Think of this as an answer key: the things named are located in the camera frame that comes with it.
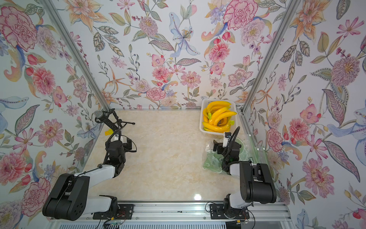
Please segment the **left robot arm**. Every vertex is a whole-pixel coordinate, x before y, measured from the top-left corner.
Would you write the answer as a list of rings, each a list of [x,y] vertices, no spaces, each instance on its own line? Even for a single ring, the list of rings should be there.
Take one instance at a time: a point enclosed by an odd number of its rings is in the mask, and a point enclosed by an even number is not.
[[[114,196],[100,195],[89,197],[89,189],[104,181],[116,178],[126,163],[126,153],[136,152],[131,139],[123,142],[121,129],[105,142],[106,155],[102,164],[89,171],[60,175],[52,188],[42,213],[46,217],[75,221],[85,214],[100,214],[114,219],[120,214],[118,199]]]

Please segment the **zip-top bag bananas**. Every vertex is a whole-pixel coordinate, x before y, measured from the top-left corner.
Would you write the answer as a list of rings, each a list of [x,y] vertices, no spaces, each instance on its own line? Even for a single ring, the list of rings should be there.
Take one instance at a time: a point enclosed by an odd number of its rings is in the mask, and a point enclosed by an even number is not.
[[[213,151],[213,143],[208,143],[205,148],[206,156],[203,162],[203,170],[209,170],[211,172],[220,174],[222,170],[223,156]]]
[[[241,145],[239,150],[239,159],[241,161],[252,161],[253,164],[264,163],[269,164],[267,152],[263,147],[258,147],[252,139],[237,139],[236,143]]]

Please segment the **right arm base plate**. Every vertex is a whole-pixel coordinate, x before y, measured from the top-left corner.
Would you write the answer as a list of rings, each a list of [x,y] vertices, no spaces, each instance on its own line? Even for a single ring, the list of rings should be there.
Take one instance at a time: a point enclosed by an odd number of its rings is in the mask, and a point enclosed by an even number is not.
[[[250,219],[247,207],[235,209],[230,206],[229,198],[224,198],[223,203],[209,202],[211,219],[246,220]]]

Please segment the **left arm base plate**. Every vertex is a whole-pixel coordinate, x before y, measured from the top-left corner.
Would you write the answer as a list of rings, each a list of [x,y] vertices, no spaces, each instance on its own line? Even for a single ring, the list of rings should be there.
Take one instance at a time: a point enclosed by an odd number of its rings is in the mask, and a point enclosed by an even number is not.
[[[106,197],[111,201],[109,209],[106,212],[96,212],[93,214],[93,219],[132,219],[134,210],[133,204],[121,204],[118,203],[117,197],[100,195],[100,197]]]

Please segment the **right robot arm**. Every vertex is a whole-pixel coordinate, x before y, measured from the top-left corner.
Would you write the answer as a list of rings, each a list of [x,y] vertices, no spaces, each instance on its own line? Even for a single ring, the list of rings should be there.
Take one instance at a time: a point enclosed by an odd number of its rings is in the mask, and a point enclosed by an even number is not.
[[[224,199],[224,210],[241,210],[255,202],[260,204],[275,203],[276,188],[269,166],[264,163],[254,164],[251,160],[240,161],[242,145],[236,142],[240,127],[233,133],[226,132],[223,143],[214,141],[213,151],[222,155],[222,171],[239,178],[240,190],[228,194]]]

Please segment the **yellow banana bunch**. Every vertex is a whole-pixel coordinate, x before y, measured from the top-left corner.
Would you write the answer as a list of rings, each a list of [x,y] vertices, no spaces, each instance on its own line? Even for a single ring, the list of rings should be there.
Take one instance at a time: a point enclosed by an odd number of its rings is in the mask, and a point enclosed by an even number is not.
[[[219,123],[229,120],[229,118],[237,115],[237,112],[232,108],[232,104],[228,101],[212,101],[207,105],[207,113],[209,122],[217,126]]]

